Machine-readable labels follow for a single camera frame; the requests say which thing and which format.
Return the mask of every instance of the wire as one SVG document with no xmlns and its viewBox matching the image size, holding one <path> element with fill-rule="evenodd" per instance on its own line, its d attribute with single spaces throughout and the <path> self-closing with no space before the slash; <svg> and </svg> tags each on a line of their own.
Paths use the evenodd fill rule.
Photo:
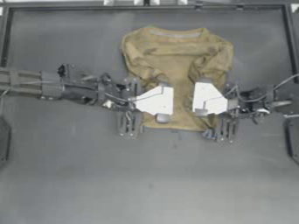
<svg viewBox="0 0 299 224">
<path fill-rule="evenodd" d="M 163 95 L 163 94 L 164 94 L 164 87 L 163 87 L 163 91 L 161 91 L 161 93 L 148 95 L 147 97 L 139 98 L 139 99 L 136 99 L 136 100 L 131 100 L 131 102 L 140 102 L 141 100 L 145 100 L 145 99 L 148 99 L 148 98 L 155 97 L 156 95 Z"/>
<path fill-rule="evenodd" d="M 4 107 L 5 107 L 5 95 L 11 91 L 11 87 L 1 93 L 0 95 L 0 116 L 4 115 Z"/>
<path fill-rule="evenodd" d="M 260 100 L 263 100 L 270 94 L 272 94 L 272 91 L 276 91 L 288 81 L 291 81 L 294 78 L 299 77 L 299 73 L 292 75 L 291 77 L 288 77 L 287 79 L 284 79 L 272 89 L 270 92 L 267 92 L 266 94 L 263 94 L 262 96 L 259 96 L 256 99 L 243 99 L 243 97 L 240 96 L 239 93 L 239 87 L 236 88 L 236 92 L 238 92 L 238 98 L 243 101 L 243 102 L 259 102 Z"/>
<path fill-rule="evenodd" d="M 20 85 L 43 84 L 43 83 L 59 83 L 59 82 L 53 80 L 36 80 L 36 81 L 21 82 Z"/>
<path fill-rule="evenodd" d="M 93 87 L 83 86 L 83 85 L 69 83 L 69 82 L 63 82 L 61 84 L 65 85 L 65 86 L 69 86 L 69 87 L 75 87 L 75 88 L 85 88 L 85 89 L 89 89 L 89 90 L 96 90 Z"/>
<path fill-rule="evenodd" d="M 139 98 L 139 99 L 135 99 L 135 100 L 125 100 L 125 99 L 121 99 L 121 98 L 113 96 L 112 94 L 104 93 L 105 96 L 108 96 L 108 97 L 111 97 L 111 98 L 113 98 L 113 99 L 116 99 L 116 100 L 119 100 L 121 102 L 139 102 L 141 100 L 145 100 L 148 98 L 155 97 L 156 95 L 163 95 L 163 94 L 164 94 L 164 88 L 163 88 L 161 93 L 159 93 L 159 94 L 152 94 L 152 95 L 148 95 L 147 97 L 143 97 L 143 98 Z"/>
<path fill-rule="evenodd" d="M 206 101 L 203 102 L 203 105 L 206 105 L 206 103 L 207 103 L 208 101 L 212 101 L 212 100 L 216 100 L 216 99 L 219 99 L 219 98 L 223 98 L 223 97 L 228 96 L 228 95 L 238 89 L 238 87 L 239 87 L 239 86 L 235 85 L 234 88 L 232 88 L 224 95 L 218 96 L 218 97 L 214 97 L 214 98 L 210 98 L 208 100 L 206 100 Z"/>
</svg>

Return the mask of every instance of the black frame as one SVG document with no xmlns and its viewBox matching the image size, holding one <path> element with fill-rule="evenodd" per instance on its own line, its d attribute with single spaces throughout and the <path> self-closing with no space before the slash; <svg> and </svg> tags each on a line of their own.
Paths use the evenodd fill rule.
<svg viewBox="0 0 299 224">
<path fill-rule="evenodd" d="M 247 11 L 247 10 L 280 10 L 284 20 L 284 33 L 288 44 L 288 52 L 291 57 L 292 73 L 299 73 L 299 56 L 298 56 L 298 42 L 295 38 L 294 20 L 290 3 L 203 3 L 195 2 L 188 5 L 148 5 L 144 0 L 144 6 L 104 6 L 101 2 L 64 2 L 64 3 L 3 3 L 4 7 L 1 38 L 0 38 L 0 66 L 5 67 L 8 50 L 9 50 L 9 34 L 12 17 L 15 11 L 87 11 L 87 10 L 179 10 L 195 9 L 206 11 L 228 10 L 228 11 Z"/>
</svg>

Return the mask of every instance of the wrinkled fabric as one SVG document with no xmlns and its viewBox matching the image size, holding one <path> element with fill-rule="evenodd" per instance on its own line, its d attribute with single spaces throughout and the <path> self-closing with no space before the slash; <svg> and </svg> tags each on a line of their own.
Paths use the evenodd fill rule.
<svg viewBox="0 0 299 224">
<path fill-rule="evenodd" d="M 147 26 L 123 37 L 121 51 L 128 71 L 140 77 L 147 90 L 160 81 L 174 87 L 171 121 L 160 124 L 144 113 L 144 126 L 199 131 L 215 128 L 215 115 L 200 118 L 192 113 L 194 84 L 204 76 L 222 89 L 232 64 L 232 44 L 204 28 L 168 31 Z"/>
</svg>

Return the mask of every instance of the shirt sleeve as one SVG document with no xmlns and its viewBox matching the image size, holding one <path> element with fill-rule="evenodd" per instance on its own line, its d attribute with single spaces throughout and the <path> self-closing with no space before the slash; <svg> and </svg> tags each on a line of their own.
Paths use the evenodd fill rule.
<svg viewBox="0 0 299 224">
<path fill-rule="evenodd" d="M 139 76 L 145 88 L 152 88 L 163 81 L 164 74 L 145 60 L 145 56 L 137 49 L 137 31 L 128 33 L 123 37 L 121 51 L 125 57 L 125 65 L 129 72 Z"/>
<path fill-rule="evenodd" d="M 234 46 L 216 35 L 212 35 L 212 40 L 208 51 L 191 63 L 190 77 L 194 82 L 202 76 L 208 77 L 216 88 L 222 88 L 226 82 L 226 72 L 232 66 Z"/>
</svg>

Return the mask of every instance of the t-shirt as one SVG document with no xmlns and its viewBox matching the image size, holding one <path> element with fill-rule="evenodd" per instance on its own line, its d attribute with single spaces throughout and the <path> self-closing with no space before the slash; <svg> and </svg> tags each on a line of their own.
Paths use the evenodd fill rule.
<svg viewBox="0 0 299 224">
<path fill-rule="evenodd" d="M 128 71 L 140 77 L 147 90 L 161 81 L 174 87 L 171 121 L 157 123 L 155 116 L 144 113 L 144 126 L 178 130 L 215 128 L 215 115 L 202 118 L 192 113 L 194 84 L 204 76 L 222 89 L 232 64 L 232 44 L 206 28 L 168 31 L 147 26 L 123 37 L 121 50 Z"/>
</svg>

